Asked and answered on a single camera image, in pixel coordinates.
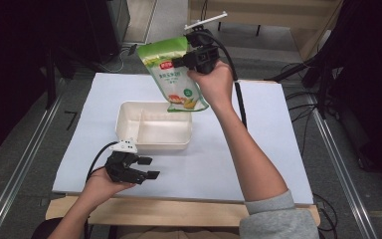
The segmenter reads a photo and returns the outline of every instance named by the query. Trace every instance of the gray sleeve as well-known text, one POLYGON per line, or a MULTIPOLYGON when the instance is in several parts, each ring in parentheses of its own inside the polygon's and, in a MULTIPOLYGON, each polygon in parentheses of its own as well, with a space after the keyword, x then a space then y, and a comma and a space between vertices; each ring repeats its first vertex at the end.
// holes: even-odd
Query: gray sleeve
POLYGON ((245 204, 250 216, 241 220, 241 238, 318 238, 311 213, 294 208, 290 191, 245 204))

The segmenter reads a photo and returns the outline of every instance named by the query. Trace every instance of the food image on bag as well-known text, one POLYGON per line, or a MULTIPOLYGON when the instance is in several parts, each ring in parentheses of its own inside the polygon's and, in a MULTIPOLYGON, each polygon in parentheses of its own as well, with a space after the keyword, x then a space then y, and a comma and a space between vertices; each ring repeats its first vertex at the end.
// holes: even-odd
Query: food image on bag
POLYGON ((169 112, 200 112, 209 107, 197 84, 188 78, 188 68, 173 67, 172 59, 186 54, 187 46, 187 39, 178 37, 147 44, 137 50, 142 63, 170 103, 169 112))

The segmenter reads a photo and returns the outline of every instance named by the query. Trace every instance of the black equipment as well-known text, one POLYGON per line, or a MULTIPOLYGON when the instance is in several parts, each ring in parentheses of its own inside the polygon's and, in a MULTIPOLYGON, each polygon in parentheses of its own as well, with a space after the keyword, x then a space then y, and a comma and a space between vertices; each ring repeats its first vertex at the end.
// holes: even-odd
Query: black equipment
POLYGON ((344 1, 323 48, 303 64, 271 78, 280 81, 306 67, 306 88, 320 79, 318 110, 332 97, 360 166, 382 170, 382 1, 344 1), (343 68, 336 79, 331 70, 343 68))
POLYGON ((107 174, 114 182, 141 184, 146 179, 156 179, 160 171, 139 171, 130 166, 133 163, 150 165, 151 157, 141 157, 130 152, 114 151, 104 165, 107 174))
POLYGON ((192 28, 194 31, 187 34, 188 43, 196 50, 188 52, 182 58, 172 59, 173 67, 187 67, 202 74, 209 74, 213 71, 219 59, 219 47, 213 46, 212 33, 203 26, 192 28))
POLYGON ((51 47, 98 63, 119 54, 130 20, 126 0, 56 0, 46 8, 41 24, 51 47))

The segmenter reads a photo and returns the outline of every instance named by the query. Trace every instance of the white rod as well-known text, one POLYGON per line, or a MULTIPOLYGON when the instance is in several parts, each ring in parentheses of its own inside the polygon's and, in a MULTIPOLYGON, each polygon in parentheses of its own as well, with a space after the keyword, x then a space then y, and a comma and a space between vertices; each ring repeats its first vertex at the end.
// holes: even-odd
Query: white rod
POLYGON ((206 19, 206 20, 203 20, 203 21, 200 21, 200 20, 197 20, 197 23, 194 23, 194 24, 192 24, 192 25, 185 25, 185 28, 184 28, 184 30, 186 31, 186 30, 188 30, 188 29, 191 29, 191 28, 193 28, 193 27, 196 27, 196 26, 199 26, 199 25, 203 25, 203 24, 206 24, 206 23, 208 23, 208 22, 212 22, 212 21, 214 21, 214 20, 217 20, 217 19, 219 19, 219 18, 223 18, 223 17, 226 17, 226 16, 228 16, 228 14, 224 11, 221 15, 219 15, 219 16, 216 16, 216 17, 212 17, 212 18, 209 18, 209 19, 206 19))

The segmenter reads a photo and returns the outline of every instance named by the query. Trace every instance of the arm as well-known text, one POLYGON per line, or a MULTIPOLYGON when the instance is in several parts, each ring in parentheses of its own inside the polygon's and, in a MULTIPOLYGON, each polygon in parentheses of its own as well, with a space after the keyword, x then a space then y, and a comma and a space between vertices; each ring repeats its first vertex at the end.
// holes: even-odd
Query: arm
POLYGON ((49 238, 80 238, 86 220, 99 205, 109 200, 117 192, 134 185, 112 182, 105 168, 97 170, 92 174, 77 201, 49 238))
POLYGON ((269 158, 254 142, 232 106, 230 67, 218 62, 209 75, 189 71, 222 127, 246 201, 272 198, 287 192, 287 185, 269 158))

